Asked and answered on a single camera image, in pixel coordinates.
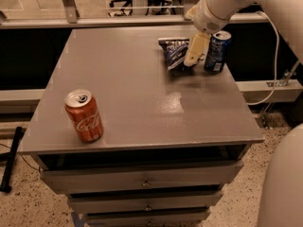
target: soda can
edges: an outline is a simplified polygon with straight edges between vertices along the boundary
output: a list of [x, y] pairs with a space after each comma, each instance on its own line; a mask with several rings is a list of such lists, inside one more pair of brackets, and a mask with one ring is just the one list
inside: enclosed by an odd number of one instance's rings
[[210, 73], [220, 73], [226, 62], [227, 48], [231, 43], [231, 34], [219, 31], [210, 38], [205, 60], [205, 70]]
[[96, 99], [91, 92], [77, 89], [65, 97], [65, 109], [82, 142], [93, 142], [103, 134]]

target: desk surface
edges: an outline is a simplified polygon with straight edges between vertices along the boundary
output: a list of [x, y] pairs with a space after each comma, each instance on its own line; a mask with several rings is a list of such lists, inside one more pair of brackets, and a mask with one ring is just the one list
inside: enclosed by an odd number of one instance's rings
[[[202, 65], [174, 76], [158, 38], [191, 36], [193, 26], [74, 30], [19, 147], [20, 153], [176, 148], [263, 141], [227, 67]], [[85, 88], [97, 98], [103, 136], [83, 144], [64, 98]]]

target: blue soda can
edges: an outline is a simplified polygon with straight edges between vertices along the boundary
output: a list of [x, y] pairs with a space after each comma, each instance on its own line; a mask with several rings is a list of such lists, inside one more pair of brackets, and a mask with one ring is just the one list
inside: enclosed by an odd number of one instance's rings
[[210, 73], [221, 73], [226, 62], [227, 47], [231, 43], [231, 34], [219, 31], [211, 35], [205, 60], [205, 70]]

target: speckled floor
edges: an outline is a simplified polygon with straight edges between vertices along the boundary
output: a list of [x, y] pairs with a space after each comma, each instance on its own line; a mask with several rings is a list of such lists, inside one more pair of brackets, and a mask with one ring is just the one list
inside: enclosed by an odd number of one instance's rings
[[[271, 112], [268, 122], [271, 128], [261, 129], [265, 142], [255, 144], [249, 149], [243, 157], [244, 168], [231, 184], [223, 188], [223, 197], [216, 206], [211, 207], [212, 213], [208, 219], [197, 227], [256, 226], [267, 165], [276, 145], [291, 129], [280, 112]], [[10, 146], [11, 139], [1, 139], [0, 143]], [[0, 147], [0, 152], [6, 151], [7, 148]], [[37, 167], [30, 157], [25, 159]], [[1, 177], [3, 171], [4, 168], [0, 167]], [[9, 194], [0, 193], [0, 226], [74, 226], [70, 215], [72, 210], [66, 204], [66, 196], [55, 195], [40, 181], [39, 172], [29, 167], [20, 156], [16, 158], [10, 185], [12, 190]], [[184, 227], [188, 224], [174, 226]]]

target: drawer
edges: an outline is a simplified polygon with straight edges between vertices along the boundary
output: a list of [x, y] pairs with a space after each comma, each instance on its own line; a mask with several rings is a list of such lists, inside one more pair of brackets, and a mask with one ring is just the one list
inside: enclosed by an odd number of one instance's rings
[[82, 214], [126, 211], [155, 211], [209, 207], [216, 205], [221, 191], [205, 191], [203, 187], [164, 188], [73, 195], [68, 200], [71, 208]]
[[230, 183], [238, 161], [45, 171], [41, 179], [57, 194], [109, 192]]
[[105, 214], [85, 216], [91, 227], [113, 226], [154, 226], [158, 224], [195, 222], [205, 220], [210, 214], [207, 208], [165, 210], [149, 213], [131, 212], [125, 214]]

